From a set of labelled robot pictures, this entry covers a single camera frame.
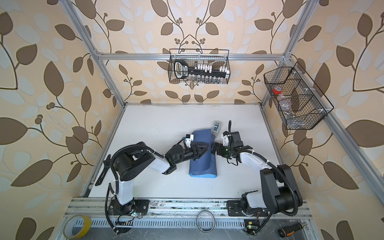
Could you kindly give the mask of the blue wrapping paper sheet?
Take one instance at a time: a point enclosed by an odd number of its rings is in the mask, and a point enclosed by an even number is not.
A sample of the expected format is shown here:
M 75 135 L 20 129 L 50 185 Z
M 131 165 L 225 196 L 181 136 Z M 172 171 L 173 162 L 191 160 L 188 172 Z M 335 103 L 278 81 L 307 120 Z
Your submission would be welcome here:
M 193 132 L 193 135 L 193 143 L 204 143 L 208 145 L 208 148 L 201 158 L 195 161 L 190 160 L 189 175 L 194 178 L 216 178 L 218 175 L 216 156 L 212 154 L 215 135 L 212 134 L 211 129 L 197 130 Z

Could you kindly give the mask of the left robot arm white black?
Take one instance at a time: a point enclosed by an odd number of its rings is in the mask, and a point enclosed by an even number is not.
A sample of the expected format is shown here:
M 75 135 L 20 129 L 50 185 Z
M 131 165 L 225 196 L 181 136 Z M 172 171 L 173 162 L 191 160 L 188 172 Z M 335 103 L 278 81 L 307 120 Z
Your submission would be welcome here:
M 108 155 L 110 169 L 115 178 L 115 187 L 109 184 L 109 191 L 114 194 L 121 206 L 130 205 L 134 200 L 134 178 L 147 167 L 169 175 L 177 169 L 177 164 L 201 158 L 209 149 L 205 143 L 191 143 L 184 147 L 180 144 L 172 146 L 161 155 L 144 142 L 121 148 L 113 155 Z

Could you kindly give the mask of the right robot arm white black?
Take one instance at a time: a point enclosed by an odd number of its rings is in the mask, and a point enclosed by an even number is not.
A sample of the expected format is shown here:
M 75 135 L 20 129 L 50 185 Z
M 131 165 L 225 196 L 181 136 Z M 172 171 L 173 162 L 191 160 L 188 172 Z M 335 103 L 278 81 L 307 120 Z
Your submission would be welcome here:
M 235 159 L 260 177 L 261 189 L 242 194 L 241 208 L 244 215 L 252 216 L 257 210 L 270 214 L 282 213 L 293 217 L 303 204 L 293 172 L 288 165 L 274 165 L 267 158 L 245 146 L 239 132 L 225 131 L 222 143 L 212 145 L 212 153 L 227 160 Z

